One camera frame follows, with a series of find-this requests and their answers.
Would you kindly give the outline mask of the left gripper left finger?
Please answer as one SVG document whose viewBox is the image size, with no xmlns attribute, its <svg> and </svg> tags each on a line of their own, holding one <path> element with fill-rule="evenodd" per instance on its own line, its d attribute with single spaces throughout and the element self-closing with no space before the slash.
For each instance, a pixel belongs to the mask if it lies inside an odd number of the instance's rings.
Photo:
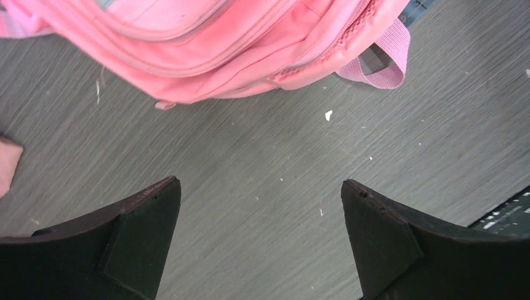
<svg viewBox="0 0 530 300">
<path fill-rule="evenodd" d="M 180 206 L 170 176 L 29 236 L 3 236 L 1 298 L 155 299 Z"/>
</svg>

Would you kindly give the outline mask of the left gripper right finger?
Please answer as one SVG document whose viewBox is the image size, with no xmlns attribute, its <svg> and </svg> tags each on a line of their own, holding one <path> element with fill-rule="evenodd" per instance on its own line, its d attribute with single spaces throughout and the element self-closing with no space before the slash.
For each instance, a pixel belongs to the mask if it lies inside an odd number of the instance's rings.
<svg viewBox="0 0 530 300">
<path fill-rule="evenodd" d="M 529 237 L 459 226 L 352 179 L 341 199 L 363 299 L 529 298 Z"/>
</svg>

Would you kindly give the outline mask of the pink student backpack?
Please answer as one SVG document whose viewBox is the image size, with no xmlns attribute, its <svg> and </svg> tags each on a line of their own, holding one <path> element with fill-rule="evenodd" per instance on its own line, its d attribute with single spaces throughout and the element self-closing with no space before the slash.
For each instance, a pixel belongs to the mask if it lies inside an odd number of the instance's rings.
<svg viewBox="0 0 530 300">
<path fill-rule="evenodd" d="M 57 34 L 157 100 L 404 81 L 406 1 L 2 1 L 1 37 Z"/>
</svg>

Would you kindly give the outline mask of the blue book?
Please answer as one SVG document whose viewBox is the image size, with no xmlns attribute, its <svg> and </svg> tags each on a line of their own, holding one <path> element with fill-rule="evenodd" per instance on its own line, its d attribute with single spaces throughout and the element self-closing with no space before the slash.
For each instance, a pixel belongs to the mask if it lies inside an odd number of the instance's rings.
<svg viewBox="0 0 530 300">
<path fill-rule="evenodd" d="M 399 20 L 408 28 L 431 6 L 435 0 L 410 0 L 399 15 Z"/>
</svg>

